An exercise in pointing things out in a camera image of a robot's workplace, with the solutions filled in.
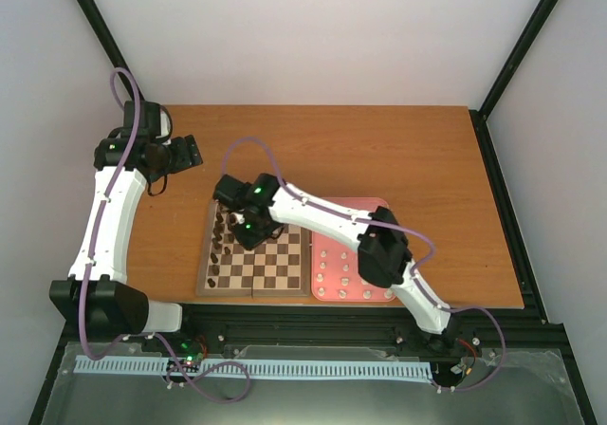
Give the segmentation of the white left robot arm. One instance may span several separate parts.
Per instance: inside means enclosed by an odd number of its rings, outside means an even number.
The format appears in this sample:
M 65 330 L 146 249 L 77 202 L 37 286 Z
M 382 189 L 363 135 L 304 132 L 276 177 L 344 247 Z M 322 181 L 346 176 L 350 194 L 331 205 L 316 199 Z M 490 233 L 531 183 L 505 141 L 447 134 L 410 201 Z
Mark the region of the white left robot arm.
M 82 245 L 66 279 L 55 280 L 49 298 L 82 338 L 104 334 L 164 332 L 176 351 L 191 349 L 197 328 L 175 303 L 149 299 L 127 284 L 127 254 L 140 198 L 157 181 L 200 165 L 193 136 L 175 137 L 165 106 L 124 105 L 122 126 L 94 153 L 95 194 Z

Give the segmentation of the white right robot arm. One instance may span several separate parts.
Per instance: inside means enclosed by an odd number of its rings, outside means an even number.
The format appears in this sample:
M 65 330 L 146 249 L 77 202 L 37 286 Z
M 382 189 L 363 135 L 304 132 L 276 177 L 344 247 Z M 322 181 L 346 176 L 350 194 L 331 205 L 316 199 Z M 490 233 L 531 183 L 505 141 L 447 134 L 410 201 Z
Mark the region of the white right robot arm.
M 407 236 L 391 210 L 364 211 L 309 194 L 278 176 L 261 174 L 243 182 L 222 175 L 212 199 L 236 216 L 231 232 L 246 249 L 254 249 L 285 225 L 295 225 L 343 244 L 358 256 L 359 276 L 389 289 L 403 303 L 429 345 L 438 350 L 453 336 L 451 307 L 438 297 L 419 268 L 434 254 L 415 260 Z

